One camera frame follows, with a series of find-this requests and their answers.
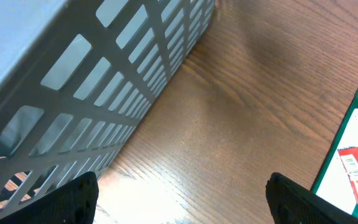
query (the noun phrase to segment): wooden table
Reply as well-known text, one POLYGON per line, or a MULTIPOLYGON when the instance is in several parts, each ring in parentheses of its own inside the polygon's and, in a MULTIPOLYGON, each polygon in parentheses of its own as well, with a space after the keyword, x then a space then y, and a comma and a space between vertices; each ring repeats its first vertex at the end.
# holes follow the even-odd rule
POLYGON ((357 87, 358 1, 216 0, 100 179, 96 222, 272 223, 271 173, 309 189, 357 87))

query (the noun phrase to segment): gray plastic basket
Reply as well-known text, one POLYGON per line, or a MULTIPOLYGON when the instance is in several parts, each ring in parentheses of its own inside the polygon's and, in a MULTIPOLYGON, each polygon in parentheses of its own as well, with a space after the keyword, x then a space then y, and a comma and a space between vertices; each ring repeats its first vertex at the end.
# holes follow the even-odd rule
POLYGON ((107 169, 214 0, 0 1, 0 218, 107 169))

